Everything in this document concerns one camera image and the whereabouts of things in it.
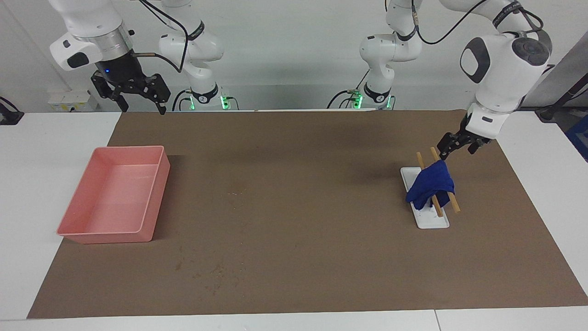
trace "brown table surface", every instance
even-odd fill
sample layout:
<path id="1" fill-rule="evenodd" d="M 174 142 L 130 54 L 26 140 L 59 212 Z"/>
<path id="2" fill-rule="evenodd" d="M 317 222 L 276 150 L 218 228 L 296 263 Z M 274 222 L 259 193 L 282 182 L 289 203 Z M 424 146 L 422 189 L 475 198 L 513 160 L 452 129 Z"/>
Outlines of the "brown table surface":
<path id="1" fill-rule="evenodd" d="M 463 210 L 419 230 L 401 167 L 464 111 L 127 113 L 164 145 L 152 242 L 64 240 L 29 318 L 587 305 L 496 142 L 447 163 Z"/>

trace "electrical socket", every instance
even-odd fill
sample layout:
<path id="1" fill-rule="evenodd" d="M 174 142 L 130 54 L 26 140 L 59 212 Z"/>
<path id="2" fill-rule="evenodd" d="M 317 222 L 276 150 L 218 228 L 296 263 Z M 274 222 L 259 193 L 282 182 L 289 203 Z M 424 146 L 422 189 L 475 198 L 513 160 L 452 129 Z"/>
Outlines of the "electrical socket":
<path id="1" fill-rule="evenodd" d="M 87 90 L 55 92 L 49 96 L 48 103 L 51 109 L 59 112 L 92 112 L 98 107 L 98 102 Z"/>

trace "blue cloth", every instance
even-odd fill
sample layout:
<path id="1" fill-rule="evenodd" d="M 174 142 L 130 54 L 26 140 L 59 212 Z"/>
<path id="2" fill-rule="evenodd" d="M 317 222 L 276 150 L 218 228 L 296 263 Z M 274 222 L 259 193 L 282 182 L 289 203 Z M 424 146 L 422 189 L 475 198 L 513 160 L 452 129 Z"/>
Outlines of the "blue cloth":
<path id="1" fill-rule="evenodd" d="M 406 202 L 414 203 L 415 208 L 421 210 L 429 198 L 437 195 L 439 205 L 443 207 L 449 202 L 447 192 L 455 193 L 455 184 L 445 161 L 437 161 L 419 173 L 414 185 L 406 194 Z"/>

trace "pink plastic tray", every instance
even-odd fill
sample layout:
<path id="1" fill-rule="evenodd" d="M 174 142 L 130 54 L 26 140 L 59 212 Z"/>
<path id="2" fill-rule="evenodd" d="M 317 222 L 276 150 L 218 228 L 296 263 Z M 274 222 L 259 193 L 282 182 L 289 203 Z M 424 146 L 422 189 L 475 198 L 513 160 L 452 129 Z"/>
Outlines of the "pink plastic tray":
<path id="1" fill-rule="evenodd" d="M 163 146 L 96 148 L 57 234 L 82 244 L 150 241 L 168 174 Z"/>

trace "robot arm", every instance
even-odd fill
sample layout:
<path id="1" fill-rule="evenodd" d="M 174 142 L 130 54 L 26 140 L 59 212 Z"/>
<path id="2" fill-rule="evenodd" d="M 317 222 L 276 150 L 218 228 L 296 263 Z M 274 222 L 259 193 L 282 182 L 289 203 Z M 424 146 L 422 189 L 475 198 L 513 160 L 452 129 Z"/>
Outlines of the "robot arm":
<path id="1" fill-rule="evenodd" d="M 50 46 L 60 67 L 69 71 L 95 64 L 98 70 L 91 79 L 102 98 L 110 98 L 126 111 L 129 105 L 121 94 L 139 94 L 165 113 L 171 93 L 159 74 L 147 77 L 143 73 L 134 57 L 130 33 L 111 0 L 49 3 L 61 14 L 68 30 Z"/>
<path id="2" fill-rule="evenodd" d="M 467 12 L 476 0 L 440 0 L 447 8 Z M 519 106 L 547 67 L 549 36 L 529 19 L 515 0 L 490 0 L 474 14 L 492 20 L 500 32 L 474 38 L 462 53 L 463 72 L 479 85 L 460 130 L 437 145 L 441 159 L 463 146 L 471 154 L 495 139 L 506 118 Z"/>
<path id="3" fill-rule="evenodd" d="M 211 68 L 206 62 L 222 58 L 225 49 L 219 38 L 201 21 L 193 0 L 163 0 L 163 10 L 179 21 L 189 32 L 188 50 L 183 62 L 183 72 L 190 82 L 192 100 L 199 109 L 225 108 L 222 87 L 216 83 Z M 168 25 L 172 32 L 159 40 L 160 52 L 176 65 L 182 62 L 185 34 L 173 22 Z"/>
<path id="4" fill-rule="evenodd" d="M 420 8 L 421 3 L 422 0 L 415 0 L 415 8 Z M 411 7 L 411 0 L 392 0 L 386 22 L 394 33 L 372 35 L 362 41 L 359 53 L 369 72 L 361 93 L 368 106 L 386 106 L 395 76 L 391 62 L 408 62 L 420 55 L 423 44 L 411 34 L 415 27 Z"/>

